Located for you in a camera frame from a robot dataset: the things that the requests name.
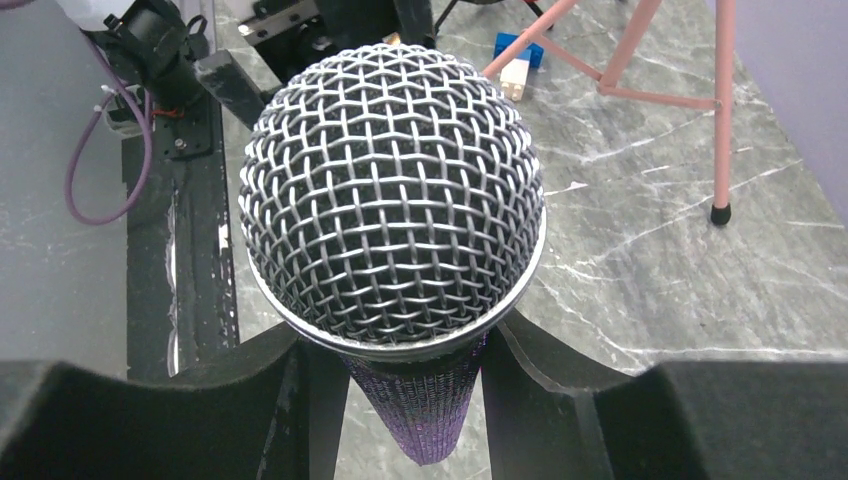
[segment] blue and white toy block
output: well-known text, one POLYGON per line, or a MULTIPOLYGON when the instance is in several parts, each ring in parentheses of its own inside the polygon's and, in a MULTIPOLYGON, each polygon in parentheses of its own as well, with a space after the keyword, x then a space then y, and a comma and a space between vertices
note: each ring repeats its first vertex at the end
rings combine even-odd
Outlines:
MULTIPOLYGON (((495 55, 493 58, 497 58, 516 38, 518 38, 517 35, 503 32, 498 33, 498 36, 495 38, 495 55)), ((501 91, 510 100, 517 102, 524 96, 524 89, 527 85, 527 74, 531 68, 539 67, 542 63, 542 55, 544 53, 545 50, 542 47, 535 43, 531 44, 501 70, 498 83, 500 84, 501 91)))

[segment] microphone head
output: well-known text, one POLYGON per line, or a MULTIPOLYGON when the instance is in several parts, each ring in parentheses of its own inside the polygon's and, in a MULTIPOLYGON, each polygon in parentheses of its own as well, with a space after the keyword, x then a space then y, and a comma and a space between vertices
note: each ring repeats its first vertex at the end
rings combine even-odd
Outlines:
POLYGON ((308 67, 257 121, 241 223, 260 288, 338 352, 409 362, 478 339, 542 252, 540 164, 472 65, 373 45, 308 67))

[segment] cable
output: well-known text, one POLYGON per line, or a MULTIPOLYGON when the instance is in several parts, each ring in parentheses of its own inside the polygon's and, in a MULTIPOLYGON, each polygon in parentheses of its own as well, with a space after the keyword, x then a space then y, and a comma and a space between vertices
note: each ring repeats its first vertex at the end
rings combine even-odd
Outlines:
POLYGON ((115 74, 115 71, 112 70, 112 67, 103 58, 103 55, 98 50, 97 46, 85 37, 85 42, 88 44, 91 51, 94 53, 94 57, 97 59, 97 62, 103 67, 103 70, 106 71, 106 74, 112 79, 114 83, 114 88, 117 90, 118 94, 126 100, 127 106, 132 110, 133 115, 135 116, 136 121, 141 126, 141 135, 144 138, 144 160, 141 164, 141 173, 138 176, 138 180, 136 181, 135 187, 130 193, 130 196, 127 198, 126 203, 115 213, 102 217, 102 218, 91 218, 86 217, 77 209, 76 202, 74 201, 74 175, 76 175, 77 164, 80 161, 80 157, 82 156, 82 151, 85 149, 86 143, 88 143, 88 139, 91 137, 91 133, 94 131, 94 128, 97 126, 97 122, 100 120, 100 117, 103 115, 103 109, 106 108, 112 99, 115 98, 114 93, 109 93, 103 100, 100 102, 99 108, 95 108, 94 114, 91 116, 91 119, 88 121, 88 125, 86 125, 85 130, 83 130, 82 135, 80 136, 79 141, 77 142, 77 146, 74 149, 73 154, 71 155, 71 160, 68 162, 68 170, 65 174, 65 204, 68 207, 68 211, 71 213, 78 222, 83 223, 85 225, 106 225, 107 223, 114 222, 115 220, 121 218, 124 214, 126 214, 130 209, 132 209, 136 202, 138 201, 138 197, 141 196, 141 192, 144 189, 145 183, 147 183, 147 177, 150 175, 150 167, 153 163, 153 133, 151 131, 151 100, 150 93, 145 92, 144 95, 144 113, 139 110, 138 105, 136 104, 135 98, 127 92, 126 87, 124 86, 124 82, 121 81, 120 78, 115 74))
POLYGON ((35 0, 0 0, 0 10, 14 10, 29 5, 35 0))

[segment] gray marble tile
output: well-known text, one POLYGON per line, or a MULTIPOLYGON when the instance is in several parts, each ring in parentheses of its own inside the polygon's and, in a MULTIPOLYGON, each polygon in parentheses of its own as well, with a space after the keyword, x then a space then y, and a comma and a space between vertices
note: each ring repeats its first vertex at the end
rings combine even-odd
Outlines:
MULTIPOLYGON (((446 3, 434 1, 434 11, 446 3)), ((548 37, 602 68, 632 3, 581 2, 548 37)), ((221 46, 270 86, 273 76, 218 11, 221 46)), ((439 48, 483 68, 498 31, 520 32, 533 19, 518 1, 461 3, 442 27, 439 48)), ((665 2, 622 85, 710 96, 713 31, 701 0, 665 2)), ((518 106, 545 169, 549 236, 519 305, 530 319, 631 374, 681 357, 848 358, 841 321, 848 234, 741 64, 735 80, 734 218, 717 229, 707 220, 712 113, 601 97, 552 56, 531 73, 518 106)), ((234 199, 249 134, 232 117, 227 122, 234 199)), ((244 252, 236 253, 240 323, 249 338, 279 319, 253 287, 244 252)), ((491 478, 480 389, 456 452, 420 468, 352 385, 336 477, 491 478)))

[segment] pink stool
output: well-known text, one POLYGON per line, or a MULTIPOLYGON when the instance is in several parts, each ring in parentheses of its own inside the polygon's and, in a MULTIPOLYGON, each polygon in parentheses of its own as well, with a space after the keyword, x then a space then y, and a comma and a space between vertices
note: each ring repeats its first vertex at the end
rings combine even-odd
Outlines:
POLYGON ((624 36, 615 49, 606 69, 600 72, 565 51, 543 36, 545 30, 568 13, 578 0, 558 0, 506 48, 483 74, 489 79, 503 69, 531 43, 537 43, 553 55, 568 62, 577 70, 598 81, 601 95, 613 95, 646 102, 675 105, 700 110, 715 110, 715 196, 710 220, 715 225, 730 221, 730 139, 733 109, 733 43, 736 30, 736 0, 716 2, 715 98, 689 98, 659 93, 641 92, 616 85, 630 63, 633 52, 651 24, 662 0, 640 0, 633 12, 624 36))

